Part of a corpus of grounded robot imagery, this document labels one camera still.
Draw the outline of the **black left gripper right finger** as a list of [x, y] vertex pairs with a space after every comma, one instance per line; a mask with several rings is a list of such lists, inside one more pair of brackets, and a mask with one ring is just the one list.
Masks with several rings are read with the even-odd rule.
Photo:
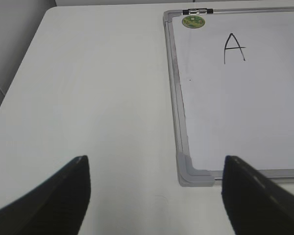
[[294, 195], [237, 156], [226, 156], [222, 201], [237, 235], [294, 235]]

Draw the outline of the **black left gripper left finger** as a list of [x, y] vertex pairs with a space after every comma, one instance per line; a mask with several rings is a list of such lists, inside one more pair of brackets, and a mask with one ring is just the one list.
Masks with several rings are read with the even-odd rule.
[[90, 196], [88, 157], [75, 157], [32, 191], [0, 209], [0, 235], [76, 235]]

